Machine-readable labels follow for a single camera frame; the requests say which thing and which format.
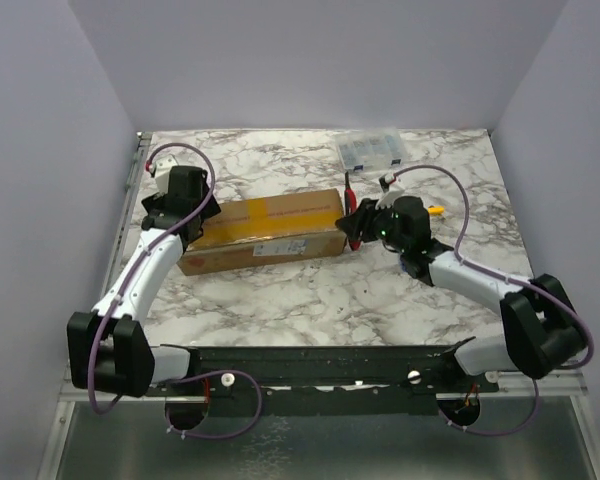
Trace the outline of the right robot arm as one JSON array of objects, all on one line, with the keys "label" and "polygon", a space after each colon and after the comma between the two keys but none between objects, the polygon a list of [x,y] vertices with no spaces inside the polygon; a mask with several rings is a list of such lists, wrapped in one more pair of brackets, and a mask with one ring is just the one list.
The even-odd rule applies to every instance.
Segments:
[{"label": "right robot arm", "polygon": [[500,315],[502,334],[462,341],[452,348],[451,359],[440,365],[439,378],[449,390],[461,391],[488,371],[519,371],[541,379],[588,346],[556,278],[526,279],[470,267],[451,246],[432,236],[430,214],[418,197],[399,197],[388,208],[363,199],[335,226],[353,242],[380,241],[397,252],[412,278],[453,291]]}]

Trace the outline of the red utility knife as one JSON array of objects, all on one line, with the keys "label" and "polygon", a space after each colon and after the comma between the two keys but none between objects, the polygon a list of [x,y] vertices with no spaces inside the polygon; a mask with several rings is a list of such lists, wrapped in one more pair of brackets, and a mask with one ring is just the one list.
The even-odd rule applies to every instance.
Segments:
[{"label": "red utility knife", "polygon": [[[344,213],[346,216],[348,216],[348,215],[354,213],[356,209],[357,209],[356,195],[351,188],[349,172],[346,172],[345,173],[345,188],[344,188]],[[351,240],[350,238],[347,238],[347,242],[348,242],[349,248],[352,251],[357,251],[361,246],[360,241],[354,241],[354,240]]]}]

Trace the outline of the brown cardboard express box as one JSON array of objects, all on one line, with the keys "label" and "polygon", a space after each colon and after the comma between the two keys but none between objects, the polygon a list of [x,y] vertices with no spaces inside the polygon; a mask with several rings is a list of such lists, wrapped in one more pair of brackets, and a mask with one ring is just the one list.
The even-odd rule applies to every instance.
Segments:
[{"label": "brown cardboard express box", "polygon": [[340,255],[344,216],[335,189],[225,202],[178,262],[186,276]]}]

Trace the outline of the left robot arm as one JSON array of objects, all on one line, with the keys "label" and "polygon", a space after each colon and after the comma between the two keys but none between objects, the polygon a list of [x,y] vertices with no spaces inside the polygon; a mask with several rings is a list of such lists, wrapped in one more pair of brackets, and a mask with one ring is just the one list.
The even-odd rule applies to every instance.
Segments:
[{"label": "left robot arm", "polygon": [[165,192],[142,201],[146,215],[133,255],[105,296],[67,324],[71,380],[87,391],[142,397],[167,382],[186,395],[200,385],[201,371],[182,347],[150,346],[143,329],[148,311],[169,271],[203,235],[203,224],[220,207],[213,196],[212,169],[175,166]]}]

